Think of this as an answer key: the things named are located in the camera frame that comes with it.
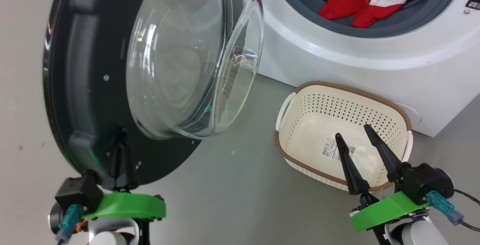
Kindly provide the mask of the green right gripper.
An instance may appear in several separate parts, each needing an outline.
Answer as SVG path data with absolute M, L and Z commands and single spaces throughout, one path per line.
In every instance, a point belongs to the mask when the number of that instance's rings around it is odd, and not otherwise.
M 411 168 L 410 163 L 402 162 L 369 124 L 364 125 L 364 130 L 370 143 L 377 149 L 382 159 L 389 182 L 402 182 L 403 173 L 405 170 Z M 349 194 L 367 194 L 370 186 L 368 182 L 362 178 L 355 163 L 351 159 L 350 149 L 340 133 L 336 133 L 335 141 Z M 351 215 L 350 221 L 355 231 L 365 231 L 369 228 L 399 219 L 402 216 L 421 210 L 427 206 L 427 203 L 417 205 L 403 192 L 396 192 Z

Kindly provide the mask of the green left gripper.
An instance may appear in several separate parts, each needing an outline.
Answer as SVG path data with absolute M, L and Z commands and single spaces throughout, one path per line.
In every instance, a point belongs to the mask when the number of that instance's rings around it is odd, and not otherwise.
M 162 220 L 166 218 L 167 209 L 163 199 L 149 194 L 127 193 L 139 186 L 137 170 L 132 161 L 127 132 L 113 131 L 106 142 L 107 170 L 102 186 L 114 190 L 118 177 L 120 148 L 119 188 L 125 192 L 105 194 L 99 206 L 92 213 L 85 214 L 85 219 L 142 219 Z

